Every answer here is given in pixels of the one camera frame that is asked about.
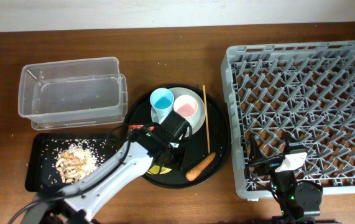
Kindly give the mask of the yellow bowl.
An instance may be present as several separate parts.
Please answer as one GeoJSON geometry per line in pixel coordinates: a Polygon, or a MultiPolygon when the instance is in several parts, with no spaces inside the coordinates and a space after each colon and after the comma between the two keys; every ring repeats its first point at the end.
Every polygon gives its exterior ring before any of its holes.
{"type": "Polygon", "coordinates": [[[171,171],[170,168],[167,168],[167,167],[160,167],[160,166],[157,166],[157,165],[153,165],[148,171],[147,173],[148,174],[151,174],[151,175],[162,175],[162,174],[167,174],[171,171]]]}

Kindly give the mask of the red strawberry cake wrapper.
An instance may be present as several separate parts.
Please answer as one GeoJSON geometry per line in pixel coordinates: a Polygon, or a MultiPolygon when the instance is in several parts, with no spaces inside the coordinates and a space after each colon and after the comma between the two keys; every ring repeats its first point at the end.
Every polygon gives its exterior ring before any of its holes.
{"type": "MultiPolygon", "coordinates": [[[[131,129],[131,130],[133,130],[133,129],[141,129],[143,127],[145,127],[145,126],[142,125],[142,124],[133,124],[133,125],[129,125],[128,129],[131,129]]],[[[145,128],[147,128],[149,131],[152,131],[155,127],[154,126],[149,126],[149,127],[145,127],[145,128]]]]}

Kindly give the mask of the light blue plastic cup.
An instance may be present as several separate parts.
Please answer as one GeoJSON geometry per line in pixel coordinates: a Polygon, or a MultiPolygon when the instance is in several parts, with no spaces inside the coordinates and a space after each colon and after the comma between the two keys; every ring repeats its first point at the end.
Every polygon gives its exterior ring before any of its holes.
{"type": "Polygon", "coordinates": [[[150,95],[151,106],[160,116],[166,116],[172,111],[174,99],[173,93],[167,88],[158,88],[150,95]]]}

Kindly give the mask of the orange carrot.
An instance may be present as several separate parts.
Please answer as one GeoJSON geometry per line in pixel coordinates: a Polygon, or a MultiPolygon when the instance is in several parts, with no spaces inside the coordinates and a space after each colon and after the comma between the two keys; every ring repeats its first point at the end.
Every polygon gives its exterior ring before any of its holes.
{"type": "Polygon", "coordinates": [[[216,156],[215,152],[209,154],[205,159],[203,159],[198,165],[189,170],[185,177],[188,181],[194,181],[214,160],[216,156]]]}

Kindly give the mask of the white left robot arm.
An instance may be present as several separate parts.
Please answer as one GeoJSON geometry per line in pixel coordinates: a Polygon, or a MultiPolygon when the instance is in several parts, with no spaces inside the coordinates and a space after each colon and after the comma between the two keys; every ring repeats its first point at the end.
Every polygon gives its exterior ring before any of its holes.
{"type": "Polygon", "coordinates": [[[185,153],[173,145],[191,135],[190,123],[174,111],[161,123],[129,130],[117,153],[94,172],[56,192],[37,193],[10,222],[22,215],[22,223],[94,223],[94,216],[112,197],[153,165],[163,168],[181,162],[185,153]]]}

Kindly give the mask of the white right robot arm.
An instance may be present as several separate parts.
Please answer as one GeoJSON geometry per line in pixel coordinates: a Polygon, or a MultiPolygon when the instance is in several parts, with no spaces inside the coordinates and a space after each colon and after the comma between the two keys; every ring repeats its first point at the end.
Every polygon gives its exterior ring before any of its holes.
{"type": "Polygon", "coordinates": [[[314,223],[320,215],[323,187],[309,180],[297,180],[295,176],[306,158],[305,146],[290,136],[285,138],[284,151],[271,157],[265,157],[251,138],[245,173],[270,177],[271,186],[265,189],[278,202],[282,213],[272,217],[272,223],[314,223]]]}

